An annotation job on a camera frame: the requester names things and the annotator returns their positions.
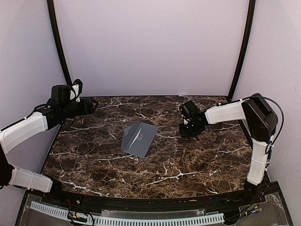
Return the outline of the grey paper envelope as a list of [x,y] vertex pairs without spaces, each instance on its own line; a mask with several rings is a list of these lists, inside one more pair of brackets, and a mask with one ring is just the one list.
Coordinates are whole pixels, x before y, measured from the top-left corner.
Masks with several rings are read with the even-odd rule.
[[121,150],[145,158],[159,127],[137,121],[124,129]]

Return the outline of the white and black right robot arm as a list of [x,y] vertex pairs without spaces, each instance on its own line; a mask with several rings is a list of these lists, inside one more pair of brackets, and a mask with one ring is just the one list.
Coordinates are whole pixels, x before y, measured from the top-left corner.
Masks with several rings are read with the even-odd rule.
[[246,184],[258,186],[263,180],[270,163],[272,147],[277,140],[283,122],[269,105],[270,98],[259,93],[240,100],[218,103],[201,110],[193,101],[180,106],[183,123],[179,125],[180,136],[185,139],[198,136],[208,125],[227,121],[245,120],[252,141],[252,156]]

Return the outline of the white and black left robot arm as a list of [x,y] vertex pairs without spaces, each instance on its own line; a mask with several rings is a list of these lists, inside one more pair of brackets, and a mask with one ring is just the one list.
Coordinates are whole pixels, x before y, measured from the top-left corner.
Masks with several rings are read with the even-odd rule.
[[95,112],[98,102],[91,97],[80,97],[83,83],[77,79],[72,85],[55,85],[51,98],[21,120],[0,131],[0,186],[17,186],[29,190],[48,193],[48,198],[56,205],[66,202],[66,194],[52,187],[53,180],[43,174],[35,173],[12,165],[7,155],[15,147],[31,137],[62,125],[66,119],[89,115]]

